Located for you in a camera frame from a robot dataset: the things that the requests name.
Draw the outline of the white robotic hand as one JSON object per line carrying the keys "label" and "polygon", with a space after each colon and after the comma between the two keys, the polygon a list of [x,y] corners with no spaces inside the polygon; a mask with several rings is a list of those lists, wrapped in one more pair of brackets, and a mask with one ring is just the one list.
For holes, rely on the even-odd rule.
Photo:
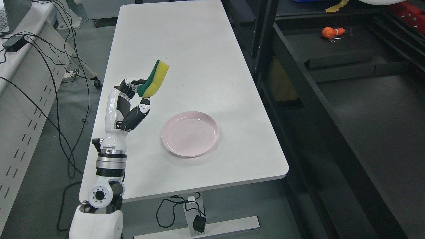
{"label": "white robotic hand", "polygon": [[130,110],[135,95],[143,97],[147,80],[125,78],[108,94],[105,113],[106,135],[100,145],[100,156],[125,154],[127,131],[134,130],[150,112],[150,98],[142,98],[140,104]]}

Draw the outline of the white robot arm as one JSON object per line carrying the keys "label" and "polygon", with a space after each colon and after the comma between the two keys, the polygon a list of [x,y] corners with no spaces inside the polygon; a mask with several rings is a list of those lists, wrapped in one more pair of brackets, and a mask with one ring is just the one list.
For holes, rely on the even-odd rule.
{"label": "white robot arm", "polygon": [[92,139],[98,157],[96,182],[88,199],[77,207],[71,223],[70,239],[119,239],[123,231],[126,136],[150,112],[153,79],[124,79],[108,94],[105,111],[105,137]]}

